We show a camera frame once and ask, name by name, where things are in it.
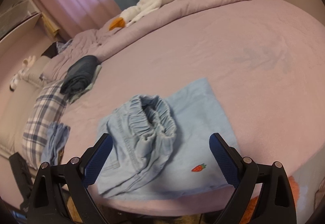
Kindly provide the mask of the folded dark denim jeans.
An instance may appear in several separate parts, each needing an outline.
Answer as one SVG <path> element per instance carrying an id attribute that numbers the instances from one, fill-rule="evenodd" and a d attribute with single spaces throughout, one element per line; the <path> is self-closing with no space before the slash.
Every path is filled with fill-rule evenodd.
<path id="1" fill-rule="evenodd" d="M 94 78 L 95 71 L 100 62 L 96 56 L 87 55 L 69 67 L 64 77 L 60 93 L 73 96 L 87 88 Z"/>

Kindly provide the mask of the small blue folded garment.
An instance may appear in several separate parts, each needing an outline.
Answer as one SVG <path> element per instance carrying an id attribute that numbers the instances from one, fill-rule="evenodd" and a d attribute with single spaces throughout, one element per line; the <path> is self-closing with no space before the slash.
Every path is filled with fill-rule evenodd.
<path id="1" fill-rule="evenodd" d="M 60 164 L 69 133 L 70 127 L 64 123 L 50 124 L 47 130 L 47 143 L 41 154 L 41 163 L 48 162 L 51 166 Z"/>

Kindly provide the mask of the beige padded headboard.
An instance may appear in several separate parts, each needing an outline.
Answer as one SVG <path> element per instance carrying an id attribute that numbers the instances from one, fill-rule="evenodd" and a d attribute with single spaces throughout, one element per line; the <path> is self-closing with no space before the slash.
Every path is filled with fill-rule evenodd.
<path id="1" fill-rule="evenodd" d="M 22 151 L 22 138 L 27 120 L 39 93 L 47 85 L 40 76 L 49 61 L 47 56 L 37 59 L 18 83 L 7 103 L 1 117 L 1 156 L 6 159 Z"/>

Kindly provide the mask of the plaid pillow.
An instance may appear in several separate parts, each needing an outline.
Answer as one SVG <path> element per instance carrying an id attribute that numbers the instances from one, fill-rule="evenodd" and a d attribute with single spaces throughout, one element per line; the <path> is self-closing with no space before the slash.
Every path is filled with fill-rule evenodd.
<path id="1" fill-rule="evenodd" d="M 22 157 L 34 169 L 41 163 L 50 124 L 60 121 L 67 106 L 65 96 L 60 93 L 62 84 L 59 80 L 43 87 L 23 131 Z"/>

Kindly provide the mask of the mauve bed sheet mattress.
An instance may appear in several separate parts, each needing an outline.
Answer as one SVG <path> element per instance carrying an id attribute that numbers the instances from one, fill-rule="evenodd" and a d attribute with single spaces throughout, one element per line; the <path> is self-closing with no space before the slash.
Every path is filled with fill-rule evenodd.
<path id="1" fill-rule="evenodd" d="M 199 78 L 242 155 L 293 174 L 324 146 L 324 25 L 284 0 L 250 0 L 177 19 L 105 61 L 62 117 L 63 161 L 92 146 L 99 120 L 133 95 L 167 97 Z"/>

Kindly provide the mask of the white bookshelf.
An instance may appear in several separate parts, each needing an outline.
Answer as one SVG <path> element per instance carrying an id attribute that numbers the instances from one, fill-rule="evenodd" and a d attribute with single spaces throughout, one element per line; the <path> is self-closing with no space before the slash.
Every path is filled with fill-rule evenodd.
<path id="1" fill-rule="evenodd" d="M 40 14 L 33 0 L 3 0 L 1 4 L 1 39 L 31 17 Z"/>

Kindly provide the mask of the mauve duvet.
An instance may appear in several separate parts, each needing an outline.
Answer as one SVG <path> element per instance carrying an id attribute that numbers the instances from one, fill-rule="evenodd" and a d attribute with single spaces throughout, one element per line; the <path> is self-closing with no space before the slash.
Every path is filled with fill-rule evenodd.
<path id="1" fill-rule="evenodd" d="M 109 31 L 104 26 L 99 30 L 80 32 L 64 52 L 49 61 L 42 75 L 48 81 L 60 80 L 72 64 L 86 55 L 94 55 L 100 62 L 106 61 L 150 32 L 177 19 L 241 1 L 250 0 L 173 0 L 128 27 Z"/>

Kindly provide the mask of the dark clothes pile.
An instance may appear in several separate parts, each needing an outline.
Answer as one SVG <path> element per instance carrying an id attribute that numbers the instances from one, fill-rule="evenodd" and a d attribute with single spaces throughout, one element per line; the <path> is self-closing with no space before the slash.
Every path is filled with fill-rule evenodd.
<path id="1" fill-rule="evenodd" d="M 58 54 L 62 53 L 68 46 L 72 43 L 72 39 L 63 43 L 60 41 L 53 42 L 43 53 L 41 56 L 46 56 L 48 58 L 54 58 Z"/>

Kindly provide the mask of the small white plush toy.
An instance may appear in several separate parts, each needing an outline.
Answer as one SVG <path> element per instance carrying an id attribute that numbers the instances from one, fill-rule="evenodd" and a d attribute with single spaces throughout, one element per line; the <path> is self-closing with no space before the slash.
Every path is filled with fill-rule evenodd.
<path id="1" fill-rule="evenodd" d="M 9 83 L 9 90 L 15 91 L 18 86 L 18 83 L 22 80 L 23 76 L 28 72 L 32 65 L 36 61 L 36 56 L 29 56 L 28 58 L 23 59 L 21 69 L 12 77 Z"/>

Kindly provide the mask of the light blue strawberry pants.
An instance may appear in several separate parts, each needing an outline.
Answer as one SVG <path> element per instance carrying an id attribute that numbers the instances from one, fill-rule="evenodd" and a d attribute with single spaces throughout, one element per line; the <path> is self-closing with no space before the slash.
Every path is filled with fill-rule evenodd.
<path id="1" fill-rule="evenodd" d="M 106 199 L 175 199 L 224 187 L 227 182 L 209 138 L 219 133 L 237 146 L 205 78 L 167 98 L 135 95 L 104 117 L 97 130 L 114 141 L 96 180 L 98 193 Z"/>

